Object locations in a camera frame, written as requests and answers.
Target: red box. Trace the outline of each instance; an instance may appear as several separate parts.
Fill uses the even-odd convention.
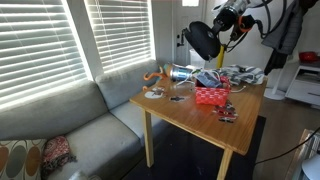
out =
[[[222,83],[226,83],[226,88],[207,88],[200,87],[200,83],[196,82],[196,103],[197,104],[212,104],[224,106],[228,94],[230,93],[230,81],[228,77],[221,76],[220,80]]]

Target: window blinds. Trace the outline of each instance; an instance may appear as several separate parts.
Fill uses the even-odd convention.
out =
[[[150,1],[87,0],[104,72],[154,59]]]
[[[62,1],[0,1],[0,106],[84,79]]]

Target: desk lamp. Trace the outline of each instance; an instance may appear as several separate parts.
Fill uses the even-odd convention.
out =
[[[320,149],[313,157],[302,162],[302,169],[310,180],[320,179]]]

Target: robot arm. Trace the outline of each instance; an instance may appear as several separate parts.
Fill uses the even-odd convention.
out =
[[[231,41],[236,41],[242,34],[246,33],[251,27],[258,23],[252,16],[242,16],[248,8],[260,7],[271,0],[228,0],[223,5],[215,7],[214,11],[219,11],[219,14],[213,21],[213,27],[208,27],[202,22],[192,22],[189,29],[184,29],[184,34],[191,46],[204,60],[215,58],[220,52],[220,40],[217,35],[220,31],[227,31],[234,26],[231,34]]]

